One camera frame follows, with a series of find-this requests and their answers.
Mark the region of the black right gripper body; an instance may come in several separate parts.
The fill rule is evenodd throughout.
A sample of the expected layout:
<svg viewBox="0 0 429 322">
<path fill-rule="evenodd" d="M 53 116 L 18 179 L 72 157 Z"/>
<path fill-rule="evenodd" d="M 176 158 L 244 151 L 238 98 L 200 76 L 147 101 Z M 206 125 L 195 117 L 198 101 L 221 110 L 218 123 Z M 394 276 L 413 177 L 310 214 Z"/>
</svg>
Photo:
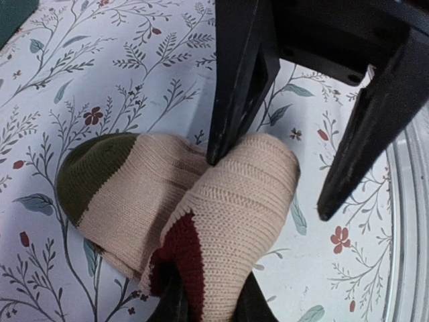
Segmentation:
<svg viewBox="0 0 429 322">
<path fill-rule="evenodd" d="M 272 1 L 280 58 L 359 85 L 412 30 L 428 35 L 427 1 Z"/>
</svg>

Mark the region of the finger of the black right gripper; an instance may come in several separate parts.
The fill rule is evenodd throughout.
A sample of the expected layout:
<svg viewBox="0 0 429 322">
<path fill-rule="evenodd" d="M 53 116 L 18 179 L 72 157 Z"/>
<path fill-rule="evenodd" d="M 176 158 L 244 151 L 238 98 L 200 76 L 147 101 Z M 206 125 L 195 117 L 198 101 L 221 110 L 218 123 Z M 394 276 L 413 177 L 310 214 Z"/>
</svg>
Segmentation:
<svg viewBox="0 0 429 322">
<path fill-rule="evenodd" d="M 271 1 L 216 1 L 217 81 L 207 146 L 214 166 L 248 132 L 278 72 Z"/>
<path fill-rule="evenodd" d="M 359 93 L 317 202 L 321 220 L 332 218 L 427 102 L 428 36 L 411 29 Z"/>
</svg>

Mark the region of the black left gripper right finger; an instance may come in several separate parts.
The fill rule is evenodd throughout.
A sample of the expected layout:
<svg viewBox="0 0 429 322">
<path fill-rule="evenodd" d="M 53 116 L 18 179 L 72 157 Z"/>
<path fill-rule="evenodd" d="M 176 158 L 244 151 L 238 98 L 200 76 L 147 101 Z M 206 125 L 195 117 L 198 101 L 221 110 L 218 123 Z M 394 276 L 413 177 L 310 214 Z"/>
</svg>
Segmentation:
<svg viewBox="0 0 429 322">
<path fill-rule="evenodd" d="M 247 277 L 242 288 L 235 309 L 234 321 L 277 322 L 253 273 Z"/>
</svg>

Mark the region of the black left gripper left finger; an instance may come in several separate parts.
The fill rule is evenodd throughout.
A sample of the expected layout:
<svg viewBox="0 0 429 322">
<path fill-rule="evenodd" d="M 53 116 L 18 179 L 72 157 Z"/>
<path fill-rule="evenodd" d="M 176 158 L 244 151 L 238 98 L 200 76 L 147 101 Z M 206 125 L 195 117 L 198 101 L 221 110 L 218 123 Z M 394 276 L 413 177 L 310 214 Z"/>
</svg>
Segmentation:
<svg viewBox="0 0 429 322">
<path fill-rule="evenodd" d="M 189 305 L 184 285 L 179 275 L 169 281 L 157 307 L 156 321 L 189 321 Z"/>
</svg>

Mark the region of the beige striped sock pair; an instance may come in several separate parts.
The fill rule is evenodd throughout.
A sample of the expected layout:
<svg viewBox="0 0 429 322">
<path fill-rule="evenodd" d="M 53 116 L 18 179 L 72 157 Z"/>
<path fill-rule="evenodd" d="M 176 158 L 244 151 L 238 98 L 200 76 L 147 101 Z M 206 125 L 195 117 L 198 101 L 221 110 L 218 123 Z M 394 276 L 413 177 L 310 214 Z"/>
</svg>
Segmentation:
<svg viewBox="0 0 429 322">
<path fill-rule="evenodd" d="M 295 154 L 265 133 L 247 134 L 215 166 L 179 136 L 116 133 L 69 153 L 56 194 L 90 246 L 144 294 L 161 300 L 177 274 L 189 321 L 234 321 L 247 277 L 284 227 L 299 177 Z"/>
</svg>

